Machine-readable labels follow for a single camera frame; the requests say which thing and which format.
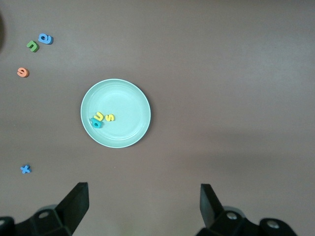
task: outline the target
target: plate rim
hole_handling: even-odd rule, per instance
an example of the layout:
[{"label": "plate rim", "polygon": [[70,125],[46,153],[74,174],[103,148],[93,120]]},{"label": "plate rim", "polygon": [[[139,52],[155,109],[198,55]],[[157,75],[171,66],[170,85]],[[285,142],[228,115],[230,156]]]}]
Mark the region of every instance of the plate rim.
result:
[{"label": "plate rim", "polygon": [[[86,127],[85,127],[85,125],[84,125],[83,117],[82,117],[82,106],[83,106],[83,103],[84,103],[84,101],[85,101],[85,99],[86,99],[88,93],[89,93],[94,87],[96,87],[98,84],[104,83],[105,81],[121,81],[121,82],[127,83],[127,84],[129,84],[129,85],[135,87],[137,90],[140,91],[141,94],[143,94],[143,96],[144,96],[144,98],[145,98],[145,101],[146,101],[146,103],[148,104],[148,108],[149,108],[149,119],[148,119],[149,122],[148,122],[148,127],[146,127],[145,132],[139,137],[139,139],[137,139],[136,141],[134,141],[134,142],[131,143],[131,144],[128,144],[128,145],[125,145],[125,146],[120,146],[120,147],[113,147],[113,146],[105,145],[105,144],[99,142],[98,140],[96,140],[96,139],[88,132],[88,130],[86,129]],[[85,95],[84,95],[84,97],[83,97],[83,99],[82,99],[82,102],[81,102],[80,116],[81,116],[81,122],[82,122],[82,125],[83,125],[85,131],[87,132],[87,134],[88,134],[95,142],[97,142],[97,143],[99,143],[99,144],[101,144],[101,145],[103,145],[103,146],[105,146],[105,147],[108,147],[108,148],[126,148],[126,147],[129,147],[129,146],[134,145],[135,143],[139,142],[139,141],[143,138],[143,136],[147,133],[147,131],[148,131],[149,127],[150,127],[150,124],[151,124],[151,107],[150,107],[150,103],[149,103],[149,101],[148,101],[146,95],[144,94],[144,92],[143,92],[137,85],[135,85],[135,84],[133,84],[133,83],[127,81],[127,80],[114,79],[114,78],[112,78],[112,79],[106,79],[106,80],[99,81],[99,82],[97,82],[96,84],[94,84],[92,87],[89,88],[89,90],[85,93]]]}]

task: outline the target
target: gray table surface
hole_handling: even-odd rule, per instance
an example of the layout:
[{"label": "gray table surface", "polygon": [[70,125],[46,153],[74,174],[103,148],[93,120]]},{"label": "gray table surface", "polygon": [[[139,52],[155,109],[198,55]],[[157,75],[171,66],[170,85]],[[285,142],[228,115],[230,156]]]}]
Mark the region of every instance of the gray table surface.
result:
[{"label": "gray table surface", "polygon": [[[87,181],[75,236],[193,236],[210,183],[256,224],[314,233],[315,1],[0,0],[0,18],[0,215],[23,221]],[[42,32],[54,43],[31,53]],[[80,120],[109,78],[151,105],[127,148]]]}]

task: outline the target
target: round plate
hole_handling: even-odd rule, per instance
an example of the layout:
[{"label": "round plate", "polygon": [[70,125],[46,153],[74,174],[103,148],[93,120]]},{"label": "round plate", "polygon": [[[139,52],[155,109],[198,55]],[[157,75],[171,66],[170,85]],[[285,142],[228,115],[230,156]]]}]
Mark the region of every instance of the round plate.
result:
[{"label": "round plate", "polygon": [[[91,119],[97,112],[104,115],[101,128]],[[105,116],[113,114],[114,121]],[[81,120],[86,132],[99,144],[125,148],[138,142],[147,132],[151,119],[148,99],[134,84],[121,79],[108,79],[92,86],[81,104]]]}]

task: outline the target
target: turquoise plate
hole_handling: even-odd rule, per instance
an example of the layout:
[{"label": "turquoise plate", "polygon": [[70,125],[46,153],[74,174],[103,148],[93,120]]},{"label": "turquoise plate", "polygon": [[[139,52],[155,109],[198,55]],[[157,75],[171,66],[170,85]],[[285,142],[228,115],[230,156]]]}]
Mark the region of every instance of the turquoise plate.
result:
[{"label": "turquoise plate", "polygon": [[[101,128],[91,119],[97,112],[104,115]],[[113,114],[114,121],[105,116]],[[92,86],[81,104],[81,120],[86,132],[99,144],[125,148],[138,142],[147,132],[151,120],[148,99],[134,84],[121,79],[108,79]]]}]

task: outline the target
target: plate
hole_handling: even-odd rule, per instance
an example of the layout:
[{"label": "plate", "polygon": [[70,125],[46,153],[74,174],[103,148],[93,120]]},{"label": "plate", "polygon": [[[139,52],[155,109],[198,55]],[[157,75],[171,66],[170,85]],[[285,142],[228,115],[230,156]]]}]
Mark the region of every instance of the plate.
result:
[{"label": "plate", "polygon": [[[104,116],[100,128],[91,120],[97,112]],[[114,115],[106,121],[106,115]],[[148,99],[134,84],[121,79],[98,82],[85,94],[81,104],[81,121],[92,139],[110,148],[125,148],[138,142],[147,132],[151,120]]]}]

